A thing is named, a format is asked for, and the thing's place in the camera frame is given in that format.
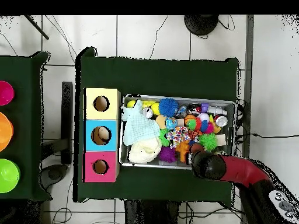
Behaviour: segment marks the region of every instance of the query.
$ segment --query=green spiky ball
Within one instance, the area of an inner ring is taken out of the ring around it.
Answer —
[[[217,147],[217,138],[214,133],[199,136],[199,143],[205,147],[207,151],[212,151]]]
[[[160,138],[160,140],[161,140],[162,146],[164,146],[164,147],[168,147],[168,146],[171,144],[170,140],[167,140],[167,139],[165,138],[165,135],[166,135],[169,131],[170,131],[170,130],[168,130],[168,129],[161,129],[161,130],[160,130],[160,136],[159,136],[159,138]]]

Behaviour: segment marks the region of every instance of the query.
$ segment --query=green table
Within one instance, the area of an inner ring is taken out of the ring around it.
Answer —
[[[95,57],[84,49],[76,62],[74,200],[126,198],[139,200],[221,201],[231,206],[232,185],[195,178],[190,170],[121,167],[115,183],[83,183],[83,88],[117,88],[122,96],[237,98],[238,60],[167,61]]]
[[[0,158],[15,162],[20,168],[20,180],[10,192],[0,194],[0,199],[51,199],[39,183],[41,164],[41,66],[47,61],[47,52],[37,52],[31,57],[0,56],[0,80],[9,82],[15,98],[0,106],[13,124],[13,137],[0,152]]]

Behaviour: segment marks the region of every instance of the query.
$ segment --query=orange bowl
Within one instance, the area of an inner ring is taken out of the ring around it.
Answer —
[[[4,150],[12,139],[13,125],[7,117],[0,113],[0,152]]]

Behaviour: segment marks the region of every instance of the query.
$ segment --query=orange ball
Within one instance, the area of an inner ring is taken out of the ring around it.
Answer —
[[[196,120],[196,117],[194,115],[187,115],[185,118],[184,118],[184,124],[186,125],[188,121],[190,120]]]

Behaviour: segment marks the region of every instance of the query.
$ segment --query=wooden block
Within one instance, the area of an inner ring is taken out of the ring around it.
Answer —
[[[118,120],[120,92],[117,89],[85,88],[88,120]]]
[[[117,151],[118,120],[86,120],[86,151]]]
[[[83,182],[115,182],[119,174],[116,151],[86,152]]]

